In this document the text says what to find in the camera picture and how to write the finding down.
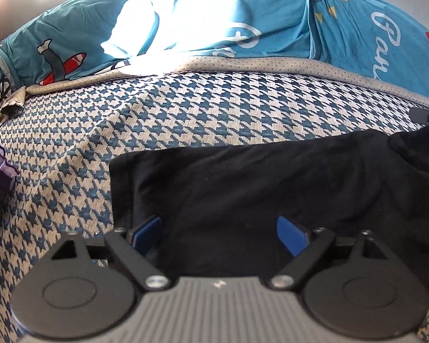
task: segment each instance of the silver bolt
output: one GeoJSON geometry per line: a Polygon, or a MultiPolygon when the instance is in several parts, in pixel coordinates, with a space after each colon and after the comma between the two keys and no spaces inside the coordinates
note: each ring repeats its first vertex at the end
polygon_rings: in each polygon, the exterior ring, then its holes
{"type": "Polygon", "coordinates": [[[169,282],[169,279],[162,275],[152,275],[145,280],[146,286],[152,289],[164,288],[169,282]]]}
{"type": "Polygon", "coordinates": [[[215,288],[218,288],[218,289],[223,288],[225,285],[227,285],[227,282],[226,282],[226,281],[224,281],[224,280],[218,280],[218,281],[216,281],[215,283],[213,283],[213,286],[214,286],[215,288]]]}
{"type": "Polygon", "coordinates": [[[272,279],[272,285],[277,289],[284,289],[292,286],[294,279],[288,275],[278,275],[272,279]]]}

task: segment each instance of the patterned bedspread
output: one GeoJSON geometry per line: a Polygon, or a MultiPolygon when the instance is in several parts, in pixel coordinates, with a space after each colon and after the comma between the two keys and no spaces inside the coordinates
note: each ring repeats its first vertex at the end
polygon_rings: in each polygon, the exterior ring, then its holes
{"type": "MultiPolygon", "coordinates": [[[[61,231],[112,227],[108,162],[176,146],[299,140],[375,128],[415,130],[413,104],[315,77],[201,73],[134,77],[37,96],[0,127],[21,175],[0,212],[0,343],[20,333],[10,292],[61,231]]],[[[429,316],[419,333],[429,342],[429,316]]]]}

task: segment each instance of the black t-shirt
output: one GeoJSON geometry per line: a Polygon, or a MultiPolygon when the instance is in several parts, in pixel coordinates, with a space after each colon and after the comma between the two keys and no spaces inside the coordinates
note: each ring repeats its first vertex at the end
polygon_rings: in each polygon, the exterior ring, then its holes
{"type": "Polygon", "coordinates": [[[116,226],[161,217],[157,266],[171,278],[269,279],[292,259],[283,215],[339,236],[373,230],[429,288],[429,127],[133,152],[110,173],[116,226]]]}

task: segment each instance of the ribbed gray surface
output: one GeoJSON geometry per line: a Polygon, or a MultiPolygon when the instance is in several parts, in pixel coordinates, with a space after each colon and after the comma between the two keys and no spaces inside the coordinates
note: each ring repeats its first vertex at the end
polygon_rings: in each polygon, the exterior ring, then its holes
{"type": "MultiPolygon", "coordinates": [[[[24,337],[20,343],[47,342],[24,337]]],[[[314,322],[293,293],[257,278],[182,278],[145,295],[121,326],[89,343],[354,343],[314,322]]],[[[413,334],[389,340],[418,343],[413,334]]]]}

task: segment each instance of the houndstooth fabric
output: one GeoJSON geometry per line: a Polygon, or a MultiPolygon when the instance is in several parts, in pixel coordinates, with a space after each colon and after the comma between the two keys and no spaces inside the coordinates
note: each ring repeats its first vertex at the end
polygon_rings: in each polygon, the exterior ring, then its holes
{"type": "MultiPolygon", "coordinates": [[[[112,228],[108,162],[124,152],[417,129],[406,100],[302,75],[184,73],[42,95],[0,127],[21,170],[0,213],[0,343],[15,342],[10,292],[59,233],[112,228]]],[[[420,332],[429,342],[429,316],[420,332]]]]}

